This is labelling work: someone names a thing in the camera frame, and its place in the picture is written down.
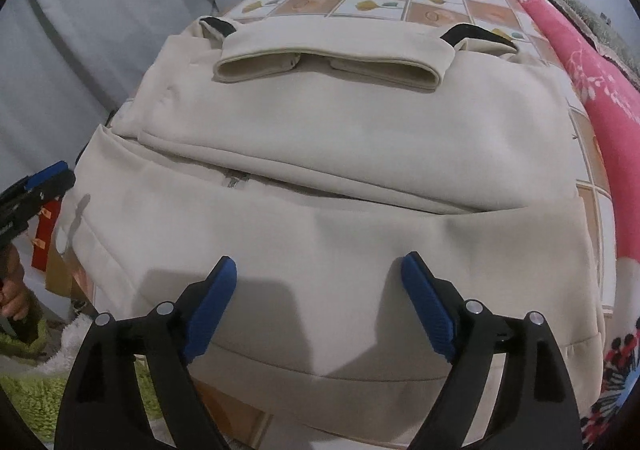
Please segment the person's left hand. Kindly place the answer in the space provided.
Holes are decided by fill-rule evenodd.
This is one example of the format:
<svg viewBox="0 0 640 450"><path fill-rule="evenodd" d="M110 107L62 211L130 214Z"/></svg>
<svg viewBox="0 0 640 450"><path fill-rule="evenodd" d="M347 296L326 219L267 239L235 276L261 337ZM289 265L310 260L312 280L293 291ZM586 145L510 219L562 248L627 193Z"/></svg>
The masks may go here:
<svg viewBox="0 0 640 450"><path fill-rule="evenodd" d="M23 320L29 312L30 294L24 282L25 270L13 244L1 252L1 314L6 319Z"/></svg>

